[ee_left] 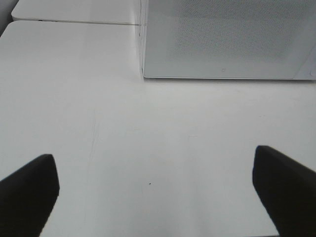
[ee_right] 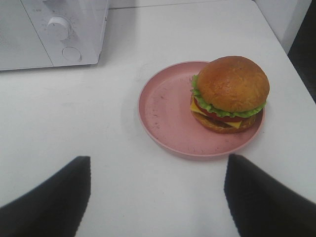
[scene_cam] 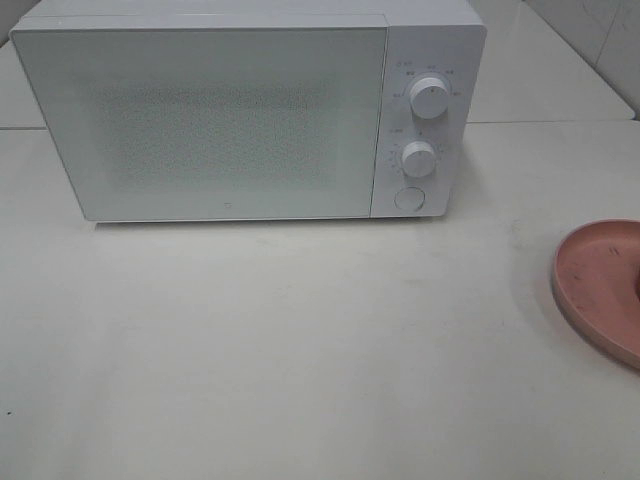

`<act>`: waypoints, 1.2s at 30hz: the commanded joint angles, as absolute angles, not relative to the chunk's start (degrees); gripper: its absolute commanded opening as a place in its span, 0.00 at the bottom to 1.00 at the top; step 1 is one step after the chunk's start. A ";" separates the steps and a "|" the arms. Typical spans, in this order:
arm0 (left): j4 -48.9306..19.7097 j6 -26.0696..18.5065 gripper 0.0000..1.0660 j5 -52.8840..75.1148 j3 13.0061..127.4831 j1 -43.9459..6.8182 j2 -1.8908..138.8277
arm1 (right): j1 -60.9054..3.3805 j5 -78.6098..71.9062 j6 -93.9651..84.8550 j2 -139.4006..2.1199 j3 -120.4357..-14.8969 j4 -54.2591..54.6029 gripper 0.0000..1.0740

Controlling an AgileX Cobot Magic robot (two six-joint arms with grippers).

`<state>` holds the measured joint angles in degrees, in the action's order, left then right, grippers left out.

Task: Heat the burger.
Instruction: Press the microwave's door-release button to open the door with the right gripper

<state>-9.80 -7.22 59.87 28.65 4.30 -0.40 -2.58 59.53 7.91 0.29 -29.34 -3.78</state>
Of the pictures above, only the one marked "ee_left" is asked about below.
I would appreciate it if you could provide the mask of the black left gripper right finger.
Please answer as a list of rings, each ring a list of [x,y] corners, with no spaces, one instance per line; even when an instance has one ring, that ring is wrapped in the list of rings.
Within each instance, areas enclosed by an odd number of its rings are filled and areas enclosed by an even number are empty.
[[[254,189],[281,237],[316,235],[316,173],[270,146],[255,150]]]

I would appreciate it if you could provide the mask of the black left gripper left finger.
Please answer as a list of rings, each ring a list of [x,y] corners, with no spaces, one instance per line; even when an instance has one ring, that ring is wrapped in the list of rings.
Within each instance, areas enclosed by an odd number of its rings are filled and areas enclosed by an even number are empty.
[[[53,155],[41,155],[0,181],[0,235],[40,236],[59,196]]]

